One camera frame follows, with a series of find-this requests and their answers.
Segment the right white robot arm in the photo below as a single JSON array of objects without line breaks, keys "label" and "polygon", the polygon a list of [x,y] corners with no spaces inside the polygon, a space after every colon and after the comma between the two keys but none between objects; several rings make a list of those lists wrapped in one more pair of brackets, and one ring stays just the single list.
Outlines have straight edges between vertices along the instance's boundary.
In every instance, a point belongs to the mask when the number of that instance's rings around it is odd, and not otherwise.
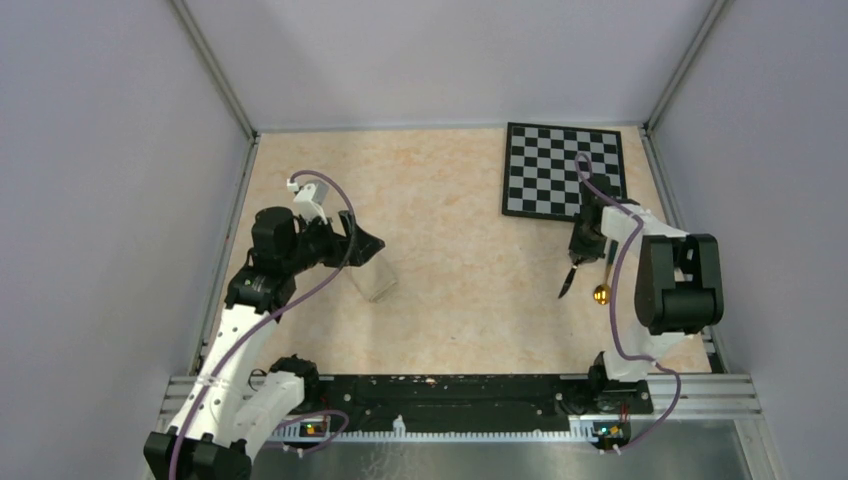
[{"label": "right white robot arm", "polygon": [[[586,397],[594,409],[612,412],[672,347],[722,319],[719,247],[710,234],[685,232],[638,203],[615,199],[603,175],[580,173],[578,179],[581,205],[568,247],[572,266],[611,263],[607,304],[613,346],[590,367]],[[623,332],[617,282],[630,253],[637,257],[636,322]]]}]

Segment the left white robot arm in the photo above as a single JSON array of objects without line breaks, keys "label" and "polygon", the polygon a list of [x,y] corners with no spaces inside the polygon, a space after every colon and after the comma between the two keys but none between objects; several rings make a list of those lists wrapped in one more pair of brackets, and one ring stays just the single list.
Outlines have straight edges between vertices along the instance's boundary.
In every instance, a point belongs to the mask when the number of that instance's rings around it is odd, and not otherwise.
[{"label": "left white robot arm", "polygon": [[330,221],[305,218],[285,207],[256,214],[252,246],[227,287],[216,338],[199,375],[169,426],[149,434],[143,456],[156,479],[248,479],[255,457],[292,410],[319,404],[315,366],[294,357],[293,366],[269,371],[250,399],[247,385],[264,343],[282,315],[302,303],[296,277],[317,265],[338,275],[361,267],[385,247],[355,215],[342,210],[341,233]]}]

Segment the silver knife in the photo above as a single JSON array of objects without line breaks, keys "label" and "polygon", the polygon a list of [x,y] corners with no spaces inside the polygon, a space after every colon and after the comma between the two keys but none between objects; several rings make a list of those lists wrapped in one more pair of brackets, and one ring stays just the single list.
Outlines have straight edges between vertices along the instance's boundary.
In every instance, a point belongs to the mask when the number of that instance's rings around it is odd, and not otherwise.
[{"label": "silver knife", "polygon": [[571,285],[574,281],[574,278],[575,278],[575,275],[576,275],[578,268],[582,264],[584,264],[585,262],[586,262],[585,258],[577,258],[576,260],[572,261],[572,265],[571,265],[571,267],[570,267],[570,269],[569,269],[569,271],[566,275],[566,278],[565,278],[565,280],[562,284],[562,287],[559,291],[558,299],[562,299],[568,293],[568,291],[570,290]]}]

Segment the gold spoon green handle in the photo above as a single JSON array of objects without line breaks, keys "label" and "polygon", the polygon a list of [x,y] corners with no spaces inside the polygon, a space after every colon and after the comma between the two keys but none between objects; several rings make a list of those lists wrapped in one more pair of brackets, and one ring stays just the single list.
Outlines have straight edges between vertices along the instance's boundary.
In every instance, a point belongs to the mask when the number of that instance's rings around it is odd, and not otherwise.
[{"label": "gold spoon green handle", "polygon": [[593,298],[596,303],[599,305],[607,305],[611,298],[611,275],[615,264],[615,259],[618,253],[619,243],[615,240],[610,240],[607,254],[605,257],[605,268],[604,268],[604,277],[600,285],[598,285],[594,292]]}]

